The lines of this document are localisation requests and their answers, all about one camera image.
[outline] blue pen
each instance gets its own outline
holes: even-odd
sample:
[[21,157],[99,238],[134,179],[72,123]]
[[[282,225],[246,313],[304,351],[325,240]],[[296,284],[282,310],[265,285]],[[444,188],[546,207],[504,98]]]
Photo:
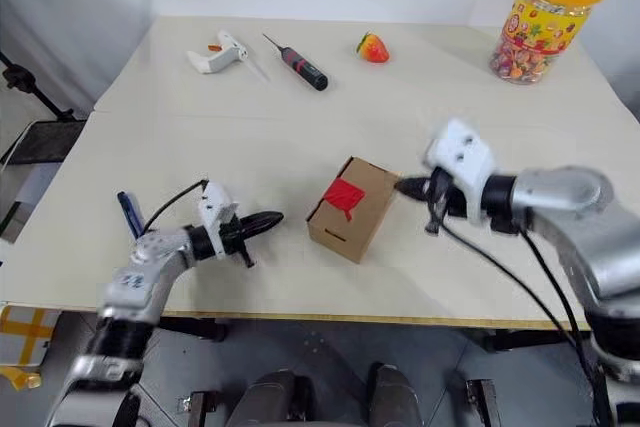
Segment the blue pen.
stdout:
[[127,224],[129,224],[129,229],[131,229],[133,237],[137,239],[142,235],[142,223],[140,222],[140,217],[136,212],[133,202],[131,202],[131,199],[125,192],[118,192],[117,197],[122,207],[124,218]]

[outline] white glue gun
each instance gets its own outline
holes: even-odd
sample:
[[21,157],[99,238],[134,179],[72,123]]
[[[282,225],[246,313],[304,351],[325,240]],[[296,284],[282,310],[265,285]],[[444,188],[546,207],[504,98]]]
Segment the white glue gun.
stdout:
[[236,60],[245,61],[249,58],[247,48],[231,37],[229,32],[224,30],[218,32],[218,40],[221,50],[213,55],[204,56],[190,50],[187,51],[191,65],[201,74],[219,72]]

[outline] screwdriver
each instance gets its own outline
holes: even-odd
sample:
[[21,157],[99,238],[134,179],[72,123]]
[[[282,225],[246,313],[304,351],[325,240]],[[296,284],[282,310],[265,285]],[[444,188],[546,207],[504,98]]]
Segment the screwdriver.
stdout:
[[284,61],[284,63],[295,70],[295,72],[300,77],[309,82],[314,89],[324,90],[327,88],[327,85],[329,84],[327,76],[316,69],[310,62],[307,62],[304,57],[302,57],[291,47],[280,47],[266,34],[262,35],[264,35],[269,42],[271,42],[278,48],[278,50],[280,51],[280,55],[282,55],[282,60]]

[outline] white table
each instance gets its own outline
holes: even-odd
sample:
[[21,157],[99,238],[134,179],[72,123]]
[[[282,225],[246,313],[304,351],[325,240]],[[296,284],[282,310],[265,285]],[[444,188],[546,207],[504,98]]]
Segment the white table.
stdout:
[[[269,84],[241,64],[209,76],[192,70],[184,50],[204,50],[219,28],[254,50]],[[353,54],[368,29],[387,42],[390,64]],[[327,91],[289,72],[260,40],[262,31],[325,71]],[[184,274],[169,314],[549,327],[493,267],[444,236],[426,236],[425,209],[409,200],[396,198],[361,265],[307,235],[305,217],[349,155],[419,173],[431,134],[454,115],[492,145],[506,171],[589,165],[640,212],[640,174],[629,166],[640,129],[583,49],[573,45],[544,82],[521,87],[488,71],[492,46],[489,34],[466,27],[160,18],[96,106],[0,268],[0,295],[15,304],[95,309],[132,245],[116,192],[134,192],[148,216],[208,175],[227,186],[241,213],[280,210],[286,220],[249,241],[253,269],[227,259]],[[196,221],[191,197],[159,225]],[[521,240],[456,227],[566,318]],[[542,247],[569,292],[553,249]]]

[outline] strawberry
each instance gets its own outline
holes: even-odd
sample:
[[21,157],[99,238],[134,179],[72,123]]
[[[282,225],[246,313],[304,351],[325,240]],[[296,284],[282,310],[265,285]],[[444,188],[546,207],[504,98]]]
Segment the strawberry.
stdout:
[[389,52],[387,52],[384,43],[380,37],[371,32],[364,34],[358,47],[356,47],[356,52],[360,54],[360,57],[369,62],[382,63],[389,60]]

